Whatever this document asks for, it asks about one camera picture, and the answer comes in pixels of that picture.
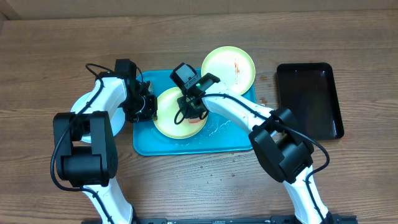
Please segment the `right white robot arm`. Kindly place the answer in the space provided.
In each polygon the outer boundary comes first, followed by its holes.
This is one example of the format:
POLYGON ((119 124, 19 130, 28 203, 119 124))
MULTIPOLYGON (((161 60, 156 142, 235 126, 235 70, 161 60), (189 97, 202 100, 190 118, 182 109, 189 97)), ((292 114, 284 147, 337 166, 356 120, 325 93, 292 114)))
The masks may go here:
POLYGON ((287 108, 273 110, 257 105, 230 90, 213 74, 198 74, 190 65, 181 63, 170 74, 183 96, 174 118, 180 124, 189 117, 204 119, 208 113, 219 114, 247 132, 252 149, 265 172, 282 183, 294 205, 300 223, 333 223, 333 216, 323 204, 313 179, 330 163, 313 167, 312 154, 325 148, 308 137, 287 108))

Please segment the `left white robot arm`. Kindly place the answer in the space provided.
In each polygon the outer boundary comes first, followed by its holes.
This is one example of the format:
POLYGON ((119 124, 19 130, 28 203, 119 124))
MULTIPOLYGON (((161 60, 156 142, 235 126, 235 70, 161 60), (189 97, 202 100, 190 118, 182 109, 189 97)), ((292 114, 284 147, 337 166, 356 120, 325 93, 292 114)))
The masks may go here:
POLYGON ((133 61, 117 59, 114 69, 102 70, 95 75, 93 90, 53 119, 50 176, 61 190, 84 193, 100 223, 139 223, 116 180, 114 137, 126 121, 156 120, 157 98, 150 81, 137 79, 142 72, 133 61))

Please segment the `yellow-green plate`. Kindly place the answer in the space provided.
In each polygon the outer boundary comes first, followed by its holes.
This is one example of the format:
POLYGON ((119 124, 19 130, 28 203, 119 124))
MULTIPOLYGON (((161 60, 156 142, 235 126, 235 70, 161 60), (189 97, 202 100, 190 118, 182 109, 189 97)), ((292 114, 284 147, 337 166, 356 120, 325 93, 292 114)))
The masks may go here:
POLYGON ((174 118, 180 109, 177 99, 181 96, 180 89, 172 87, 157 97, 157 119, 154 124, 162 134, 173 139, 185 139, 197 134, 207 121, 206 118, 197 118, 196 123, 191 123, 189 119, 184 119, 180 124, 175 124, 174 118))
POLYGON ((201 75, 210 73, 240 95, 245 94, 256 76, 254 61, 244 50, 223 46, 212 50, 201 65, 201 75))

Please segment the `red and green sponge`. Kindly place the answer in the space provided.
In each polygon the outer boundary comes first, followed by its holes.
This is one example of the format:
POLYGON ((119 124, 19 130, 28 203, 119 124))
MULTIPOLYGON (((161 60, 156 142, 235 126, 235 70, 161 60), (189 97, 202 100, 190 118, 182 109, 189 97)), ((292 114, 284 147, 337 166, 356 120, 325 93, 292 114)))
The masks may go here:
POLYGON ((197 117, 197 118, 189 118, 188 119, 189 123, 198 123, 200 121, 201 121, 201 119, 199 117, 197 117))

